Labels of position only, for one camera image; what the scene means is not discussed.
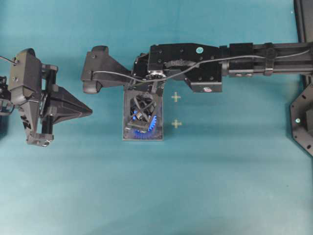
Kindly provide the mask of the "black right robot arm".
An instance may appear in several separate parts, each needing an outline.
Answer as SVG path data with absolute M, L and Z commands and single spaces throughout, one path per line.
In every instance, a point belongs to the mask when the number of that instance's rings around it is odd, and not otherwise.
M 81 80 L 87 94 L 122 86 L 130 95 L 125 103 L 125 128 L 148 133 L 157 126 L 163 86 L 169 79 L 184 81 L 196 93 L 214 93 L 222 91 L 224 76 L 305 75 L 312 71 L 312 43 L 241 43 L 220 47 L 158 44 L 137 56 L 131 70 L 113 59 L 107 46 L 97 46 L 86 55 Z

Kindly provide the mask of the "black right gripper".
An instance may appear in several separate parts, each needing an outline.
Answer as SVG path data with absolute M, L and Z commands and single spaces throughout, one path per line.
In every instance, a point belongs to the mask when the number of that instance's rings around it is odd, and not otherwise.
M 164 82 L 160 75 L 149 75 L 149 54 L 137 56 L 132 80 L 124 89 L 124 129 L 133 132 L 152 132 L 157 125 Z

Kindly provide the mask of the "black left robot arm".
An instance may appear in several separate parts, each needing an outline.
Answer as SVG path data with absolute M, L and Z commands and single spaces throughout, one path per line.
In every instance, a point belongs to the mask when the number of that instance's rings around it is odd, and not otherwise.
M 39 80 L 45 80 L 45 89 L 39 85 L 39 90 L 24 97 L 21 104 L 13 100 L 6 77 L 0 78 L 0 115 L 8 116 L 14 109 L 19 111 L 27 144 L 46 147 L 54 140 L 54 124 L 92 114 L 92 109 L 56 84 L 57 69 L 43 65 Z

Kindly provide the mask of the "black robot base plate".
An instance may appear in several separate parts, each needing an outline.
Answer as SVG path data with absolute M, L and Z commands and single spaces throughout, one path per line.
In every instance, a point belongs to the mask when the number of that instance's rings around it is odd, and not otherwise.
M 313 84 L 309 84 L 290 105 L 293 139 L 313 156 Z

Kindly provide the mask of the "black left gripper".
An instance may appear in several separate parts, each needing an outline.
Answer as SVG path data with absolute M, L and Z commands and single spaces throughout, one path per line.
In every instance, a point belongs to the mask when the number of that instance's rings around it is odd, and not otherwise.
M 32 94 L 18 110 L 26 134 L 26 143 L 47 147 L 53 140 L 53 122 L 82 118 L 92 114 L 83 102 L 65 88 L 54 86 L 58 67 L 42 65 L 39 81 L 45 80 L 45 88 Z

